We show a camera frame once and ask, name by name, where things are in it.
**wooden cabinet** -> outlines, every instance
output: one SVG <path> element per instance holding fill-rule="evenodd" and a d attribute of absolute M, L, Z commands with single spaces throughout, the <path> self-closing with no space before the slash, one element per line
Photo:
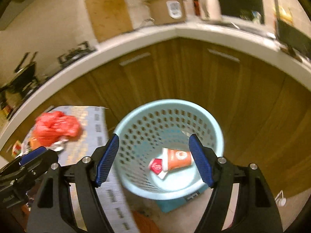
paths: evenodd
<path fill-rule="evenodd" d="M 119 57 L 81 76 L 37 108 L 7 148 L 22 140 L 50 105 L 104 106 L 111 134 L 136 107 L 178 98 L 199 104 L 218 121 L 225 156 L 255 162 L 273 194 L 311 187 L 311 93 L 283 71 L 245 53 L 191 39 L 173 39 Z"/>

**food package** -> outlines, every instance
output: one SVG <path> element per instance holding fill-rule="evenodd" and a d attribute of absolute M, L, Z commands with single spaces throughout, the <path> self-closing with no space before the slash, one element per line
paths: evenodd
<path fill-rule="evenodd" d="M 76 117 L 66 116 L 61 111 L 43 113 L 36 119 L 34 137 L 42 146 L 50 146 L 61 136 L 76 137 L 81 125 Z"/>
<path fill-rule="evenodd" d="M 162 159 L 153 158 L 149 164 L 149 169 L 153 171 L 160 179 L 164 179 L 167 172 L 162 170 Z"/>
<path fill-rule="evenodd" d="M 12 157 L 16 158 L 17 155 L 21 153 L 21 143 L 19 140 L 15 142 L 12 148 Z"/>

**perforated basket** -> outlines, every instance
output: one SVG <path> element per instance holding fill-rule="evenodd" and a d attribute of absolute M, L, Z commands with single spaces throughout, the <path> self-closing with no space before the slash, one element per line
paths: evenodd
<path fill-rule="evenodd" d="M 169 200 L 194 193 L 203 183 L 193 164 L 170 171 L 164 180 L 148 168 L 161 158 L 162 148 L 189 151 L 189 135 L 196 133 L 204 146 L 222 156 L 224 140 L 215 118 L 197 104 L 175 99 L 147 103 L 130 112 L 114 131 L 120 138 L 115 159 L 125 188 L 141 197 Z"/>

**cabinet handle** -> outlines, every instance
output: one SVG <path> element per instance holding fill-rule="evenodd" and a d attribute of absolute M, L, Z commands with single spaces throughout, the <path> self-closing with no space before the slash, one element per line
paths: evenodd
<path fill-rule="evenodd" d="M 239 60 L 238 58 L 236 58 L 236 57 L 234 57 L 234 56 L 231 56 L 231 55 L 229 55 L 229 54 L 225 54 L 225 53 L 223 53 L 223 52 L 219 52 L 219 51 L 216 51 L 216 50 L 213 50 L 213 49 L 208 49 L 208 51 L 209 51 L 210 53 L 212 53 L 212 54 L 219 55 L 219 56 L 222 56 L 222 57 L 227 58 L 227 59 L 229 59 L 229 60 L 233 60 L 233 61 L 235 61 L 235 62 L 240 63 L 240 60 Z"/>
<path fill-rule="evenodd" d="M 140 60 L 140 59 L 142 59 L 142 58 L 148 57 L 148 56 L 150 56 L 150 55 L 151 55 L 150 52 L 144 52 L 144 53 L 142 53 L 142 54 L 140 54 L 140 55 L 135 56 L 134 58 L 131 58 L 131 59 L 122 61 L 122 62 L 120 62 L 119 64 L 120 64 L 121 66 L 125 66 L 125 65 L 127 65 L 127 64 L 133 63 L 133 62 L 135 62 L 135 61 L 137 61 L 137 60 Z"/>

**orange cloth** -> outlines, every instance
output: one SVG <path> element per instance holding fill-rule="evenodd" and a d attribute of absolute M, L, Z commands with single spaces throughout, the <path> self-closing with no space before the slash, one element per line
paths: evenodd
<path fill-rule="evenodd" d="M 141 233 L 160 233 L 154 221 L 136 211 L 132 211 L 132 213 L 135 223 Z"/>

